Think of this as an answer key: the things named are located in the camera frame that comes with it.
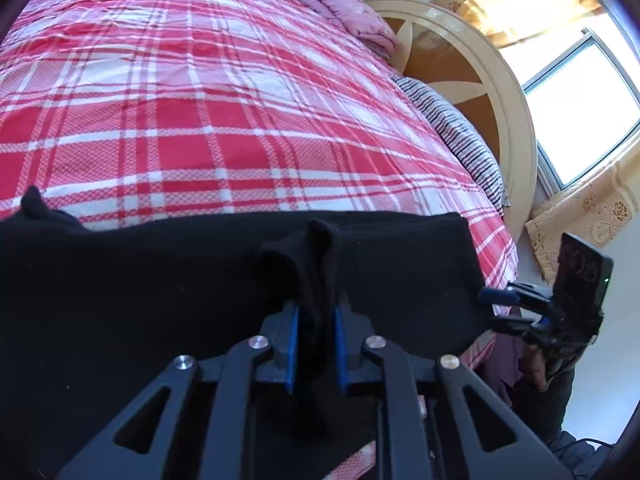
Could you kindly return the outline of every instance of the bed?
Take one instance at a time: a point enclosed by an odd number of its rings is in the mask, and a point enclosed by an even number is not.
[[[31,0],[0,47],[0,217],[31,184],[95,229],[251,211],[455,211],[486,282],[504,286],[517,233],[393,73],[295,0]],[[492,341],[484,334],[462,360],[474,366]],[[354,460],[335,478],[372,457]]]

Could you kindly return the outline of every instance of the wooden headboard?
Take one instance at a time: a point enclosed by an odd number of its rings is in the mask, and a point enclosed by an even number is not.
[[[511,206],[505,224],[515,241],[529,219],[537,148],[529,107],[497,49],[448,10],[417,0],[369,0],[400,40],[391,64],[428,83],[475,126],[500,163]]]

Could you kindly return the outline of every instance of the black cable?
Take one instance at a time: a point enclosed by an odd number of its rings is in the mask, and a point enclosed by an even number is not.
[[[609,449],[613,449],[614,444],[608,444],[607,442],[603,442],[601,440],[597,440],[596,438],[581,438],[580,440],[575,440],[571,444],[567,444],[566,446],[561,447],[560,449],[554,450],[554,453],[560,453],[565,449],[571,447],[573,444],[578,444],[578,442],[594,442],[595,444],[600,444],[601,446],[606,446]]]

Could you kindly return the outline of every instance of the window frame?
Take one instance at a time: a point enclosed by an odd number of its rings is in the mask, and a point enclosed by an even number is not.
[[[618,71],[618,74],[620,75],[626,86],[629,88],[629,91],[636,99],[636,103],[640,108],[640,92],[629,77],[629,74],[626,72],[624,67],[617,60],[616,56],[614,56],[609,47],[607,47],[607,45],[590,28],[583,27],[581,29],[581,32],[583,36],[580,38],[580,40],[572,44],[572,46],[570,46],[567,50],[560,54],[560,56],[556,57],[551,63],[545,66],[540,72],[538,72],[535,76],[524,83],[524,85],[522,85],[522,90],[524,91],[525,96],[527,96],[529,92],[531,92],[541,83],[553,77],[555,73],[557,73],[575,56],[580,54],[581,51],[586,49],[588,46],[595,44],[597,47],[599,47],[599,49],[607,57],[607,59],[609,59],[613,67]],[[538,178],[547,195],[549,197],[552,197],[560,193],[562,190],[565,190],[569,186],[572,186],[576,181],[584,177],[585,174],[589,173],[594,168],[599,166],[603,162],[603,160],[605,160],[612,152],[614,152],[624,142],[626,142],[631,135],[638,131],[638,128],[640,128],[640,111],[638,120],[620,139],[620,141],[617,142],[609,151],[603,153],[602,156],[594,164],[591,164],[588,168],[585,168],[585,170],[581,174],[576,176],[571,182],[567,184],[564,184],[562,182],[562,180],[558,176],[558,173],[556,172],[554,165],[547,156],[545,149],[542,147],[539,141],[536,141],[538,146]]]

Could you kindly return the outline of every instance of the window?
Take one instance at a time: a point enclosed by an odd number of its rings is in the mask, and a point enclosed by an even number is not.
[[[581,33],[523,85],[538,138],[538,173],[550,196],[640,126],[640,94],[632,78],[592,30]]]

